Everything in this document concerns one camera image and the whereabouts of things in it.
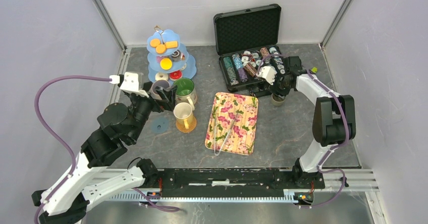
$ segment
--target green mug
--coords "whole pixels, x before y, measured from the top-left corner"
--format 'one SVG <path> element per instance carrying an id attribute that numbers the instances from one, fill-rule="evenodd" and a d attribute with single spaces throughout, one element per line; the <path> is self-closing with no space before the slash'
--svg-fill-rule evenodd
<path id="1" fill-rule="evenodd" d="M 198 101 L 196 95 L 195 83 L 191 79 L 181 78 L 176 80 L 173 85 L 177 85 L 177 92 L 175 95 L 176 103 L 187 102 L 195 110 L 195 104 Z"/>

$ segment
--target white wall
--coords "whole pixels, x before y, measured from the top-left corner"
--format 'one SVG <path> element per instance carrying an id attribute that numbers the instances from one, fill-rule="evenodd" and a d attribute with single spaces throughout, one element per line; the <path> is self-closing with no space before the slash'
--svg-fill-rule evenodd
<path id="1" fill-rule="evenodd" d="M 146 44 L 153 27 L 173 29 L 188 45 L 215 45 L 217 13 L 277 3 L 280 43 L 318 43 L 343 0 L 102 0 L 128 45 Z"/>
<path id="2" fill-rule="evenodd" d="M 356 143 L 391 223 L 426 219 L 428 0 L 354 0 L 327 45 L 340 92 L 356 101 Z"/>
<path id="3" fill-rule="evenodd" d="M 34 113 L 37 90 L 64 75 L 108 77 L 121 51 L 92 0 L 0 0 L 0 28 L 0 222 L 32 223 L 31 194 L 71 163 Z M 77 152 L 110 90 L 107 82 L 62 81 L 43 93 L 41 112 Z"/>

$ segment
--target small cup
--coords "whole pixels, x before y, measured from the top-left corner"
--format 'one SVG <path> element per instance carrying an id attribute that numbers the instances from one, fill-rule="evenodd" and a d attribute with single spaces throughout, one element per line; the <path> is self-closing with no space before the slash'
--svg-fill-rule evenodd
<path id="1" fill-rule="evenodd" d="M 284 101 L 285 101 L 285 97 L 281 98 L 281 97 L 278 97 L 278 96 L 276 96 L 274 94 L 271 95 L 271 103 L 274 106 L 282 106 L 282 104 L 284 103 Z"/>
<path id="2" fill-rule="evenodd" d="M 195 104 L 198 101 L 195 83 L 193 83 L 191 79 L 181 78 L 175 81 L 173 85 L 177 85 L 177 92 L 175 95 L 176 102 L 187 102 L 192 106 L 192 109 L 195 110 Z"/>
<path id="3" fill-rule="evenodd" d="M 156 87 L 158 87 L 158 86 L 166 89 L 166 88 L 170 87 L 170 83 L 168 81 L 166 81 L 166 80 L 157 80 L 156 82 L 154 82 L 151 85 L 151 88 L 150 88 L 151 97 L 153 99 L 161 100 L 162 99 L 161 96 L 158 95 L 157 92 L 156 92 Z"/>
<path id="4" fill-rule="evenodd" d="M 174 108 L 174 116 L 180 125 L 184 125 L 186 130 L 189 129 L 190 124 L 195 120 L 193 116 L 193 107 L 186 102 L 178 103 Z"/>

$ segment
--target white mug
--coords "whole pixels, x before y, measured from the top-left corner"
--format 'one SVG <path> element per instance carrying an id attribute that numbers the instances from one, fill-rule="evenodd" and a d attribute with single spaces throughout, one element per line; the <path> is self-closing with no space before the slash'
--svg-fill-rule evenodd
<path id="1" fill-rule="evenodd" d="M 193 116 L 193 108 L 186 102 L 178 103 L 175 106 L 173 113 L 177 122 L 183 125 L 186 130 L 190 128 L 190 124 L 195 120 Z"/>

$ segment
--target blue coaster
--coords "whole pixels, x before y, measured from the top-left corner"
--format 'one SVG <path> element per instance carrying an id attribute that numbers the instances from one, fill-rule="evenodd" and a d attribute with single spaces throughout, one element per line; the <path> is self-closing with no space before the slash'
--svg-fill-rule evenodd
<path id="1" fill-rule="evenodd" d="M 151 123 L 151 130 L 154 133 L 164 133 L 168 130 L 170 121 L 165 117 L 159 117 L 157 119 L 154 119 L 154 121 Z"/>

